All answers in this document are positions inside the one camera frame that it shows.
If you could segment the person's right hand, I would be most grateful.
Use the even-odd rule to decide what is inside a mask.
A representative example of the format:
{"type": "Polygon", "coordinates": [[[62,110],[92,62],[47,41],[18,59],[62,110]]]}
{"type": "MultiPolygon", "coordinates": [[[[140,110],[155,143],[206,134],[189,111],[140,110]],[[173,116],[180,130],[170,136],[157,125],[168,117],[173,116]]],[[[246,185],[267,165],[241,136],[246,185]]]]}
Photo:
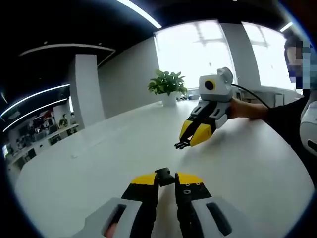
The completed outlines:
{"type": "Polygon", "coordinates": [[[269,108],[263,104],[252,104],[232,98],[228,118],[265,119],[268,111],[269,108]]]}

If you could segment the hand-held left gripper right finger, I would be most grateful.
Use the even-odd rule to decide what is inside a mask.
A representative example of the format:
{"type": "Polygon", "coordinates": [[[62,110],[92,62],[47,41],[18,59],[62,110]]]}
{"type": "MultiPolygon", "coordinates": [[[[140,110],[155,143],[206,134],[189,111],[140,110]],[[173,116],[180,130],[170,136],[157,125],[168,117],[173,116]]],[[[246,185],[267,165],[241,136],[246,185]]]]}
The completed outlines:
{"type": "Polygon", "coordinates": [[[221,197],[210,194],[203,180],[175,173],[177,219],[184,238],[249,238],[245,216],[221,197]]]}

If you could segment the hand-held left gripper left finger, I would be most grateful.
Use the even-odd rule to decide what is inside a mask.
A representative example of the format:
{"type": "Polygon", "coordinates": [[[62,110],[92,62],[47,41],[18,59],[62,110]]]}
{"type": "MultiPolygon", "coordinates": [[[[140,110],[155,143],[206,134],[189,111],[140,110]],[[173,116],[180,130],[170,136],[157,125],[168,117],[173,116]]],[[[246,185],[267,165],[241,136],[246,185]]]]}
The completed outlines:
{"type": "Polygon", "coordinates": [[[149,238],[156,220],[157,173],[135,177],[120,198],[113,197],[90,214],[73,238],[149,238]]]}

